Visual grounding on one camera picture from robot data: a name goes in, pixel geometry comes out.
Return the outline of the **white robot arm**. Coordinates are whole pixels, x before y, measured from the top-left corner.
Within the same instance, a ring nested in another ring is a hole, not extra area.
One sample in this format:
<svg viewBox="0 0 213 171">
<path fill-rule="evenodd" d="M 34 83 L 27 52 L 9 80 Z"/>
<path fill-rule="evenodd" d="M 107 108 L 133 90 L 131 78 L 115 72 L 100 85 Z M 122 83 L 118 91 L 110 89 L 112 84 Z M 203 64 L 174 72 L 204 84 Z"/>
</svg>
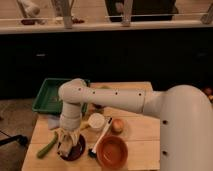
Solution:
<svg viewBox="0 0 213 171">
<path fill-rule="evenodd" d="M 213 171 L 213 106 L 190 85 L 166 91 L 90 88 L 81 79 L 62 84 L 60 127 L 76 144 L 84 103 L 113 107 L 160 120 L 160 171 Z"/>
</svg>

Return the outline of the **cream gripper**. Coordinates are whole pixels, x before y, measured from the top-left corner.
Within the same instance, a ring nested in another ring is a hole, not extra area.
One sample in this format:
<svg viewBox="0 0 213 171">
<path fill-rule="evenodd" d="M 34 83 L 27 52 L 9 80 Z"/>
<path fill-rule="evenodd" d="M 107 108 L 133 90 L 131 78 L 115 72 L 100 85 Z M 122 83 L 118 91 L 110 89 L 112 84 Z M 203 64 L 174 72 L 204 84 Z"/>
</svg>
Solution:
<svg viewBox="0 0 213 171">
<path fill-rule="evenodd" d="M 57 153 L 61 157 L 67 157 L 71 152 L 72 148 L 78 143 L 80 137 L 80 129 L 69 131 L 60 129 Z"/>
</svg>

